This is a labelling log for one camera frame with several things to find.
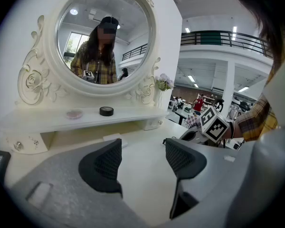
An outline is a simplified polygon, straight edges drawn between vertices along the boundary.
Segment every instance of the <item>round mirror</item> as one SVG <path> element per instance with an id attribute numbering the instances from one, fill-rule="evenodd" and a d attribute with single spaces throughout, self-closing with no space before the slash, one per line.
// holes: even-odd
<path id="1" fill-rule="evenodd" d="M 132 76 L 148 51 L 149 25 L 135 0 L 74 0 L 58 27 L 59 52 L 79 78 L 114 84 Z"/>

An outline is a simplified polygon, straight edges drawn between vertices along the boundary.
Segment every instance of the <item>person in red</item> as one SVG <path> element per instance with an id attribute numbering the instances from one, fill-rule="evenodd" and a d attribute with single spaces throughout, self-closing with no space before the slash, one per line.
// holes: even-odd
<path id="1" fill-rule="evenodd" d="M 193 109 L 196 110 L 196 111 L 198 111 L 198 112 L 201 111 L 201 107 L 202 107 L 203 104 L 204 104 L 203 96 L 204 96 L 204 95 L 201 94 L 200 97 L 199 97 L 199 98 L 196 98 L 195 101 L 194 101 L 194 102 L 195 102 L 195 105 L 194 105 Z"/>

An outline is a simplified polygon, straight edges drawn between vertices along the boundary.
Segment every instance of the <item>ornate mirror frame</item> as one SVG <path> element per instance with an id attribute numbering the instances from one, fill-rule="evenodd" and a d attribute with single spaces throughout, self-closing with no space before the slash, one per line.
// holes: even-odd
<path id="1" fill-rule="evenodd" d="M 147 52 L 131 77 L 109 85 L 93 84 L 79 78 L 65 65 L 59 52 L 58 28 L 65 11 L 73 1 L 61 0 L 49 18 L 39 17 L 39 33 L 32 32 L 35 44 L 25 58 L 19 73 L 18 90 L 21 99 L 27 104 L 35 105 L 44 96 L 49 96 L 54 102 L 57 96 L 66 96 L 70 90 L 89 97 L 110 97 L 122 94 L 127 98 L 147 97 L 147 102 L 141 99 L 142 102 L 144 104 L 152 102 L 155 92 L 153 66 L 160 60 L 157 55 L 158 31 L 152 0 L 136 0 L 149 24 Z M 34 67 L 35 64 L 42 67 L 38 67 L 37 70 Z M 54 84 L 55 82 L 51 82 L 49 78 L 57 79 L 59 84 Z"/>

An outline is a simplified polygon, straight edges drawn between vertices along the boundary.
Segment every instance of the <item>window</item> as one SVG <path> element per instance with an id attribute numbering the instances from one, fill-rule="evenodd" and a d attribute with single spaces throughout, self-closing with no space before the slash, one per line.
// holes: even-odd
<path id="1" fill-rule="evenodd" d="M 78 34 L 78 33 L 71 33 L 67 44 L 66 44 L 66 50 L 63 54 L 63 60 L 66 63 L 66 65 L 71 68 L 71 62 L 82 45 L 85 41 L 89 39 L 89 36 L 83 35 L 83 34 Z"/>

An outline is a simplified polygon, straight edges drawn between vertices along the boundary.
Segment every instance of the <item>person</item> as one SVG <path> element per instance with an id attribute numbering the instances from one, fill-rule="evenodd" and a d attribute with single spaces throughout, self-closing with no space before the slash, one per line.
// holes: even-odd
<path id="1" fill-rule="evenodd" d="M 94 75 L 93 83 L 106 85 L 117 82 L 113 49 L 118 24 L 113 17 L 101 20 L 75 54 L 71 62 L 74 74 L 83 77 L 83 71 L 87 70 Z"/>
<path id="2" fill-rule="evenodd" d="M 256 17 L 262 26 L 261 38 L 265 38 L 273 55 L 273 66 L 268 82 L 275 76 L 285 60 L 285 0 L 239 0 Z M 249 112 L 239 116 L 235 124 L 234 138 L 243 137 L 245 141 L 257 140 L 268 131 L 275 129 L 278 122 L 263 94 Z M 229 128 L 222 139 L 231 137 Z"/>
<path id="3" fill-rule="evenodd" d="M 118 75 L 118 81 L 122 80 L 123 78 L 127 78 L 129 76 L 128 69 L 126 67 L 123 68 L 123 73 Z"/>
<path id="4" fill-rule="evenodd" d="M 195 105 L 193 107 L 193 109 L 195 111 L 200 112 L 201 111 L 201 107 L 204 105 L 204 100 L 203 100 L 203 96 L 204 94 L 201 94 L 198 98 L 195 99 Z"/>

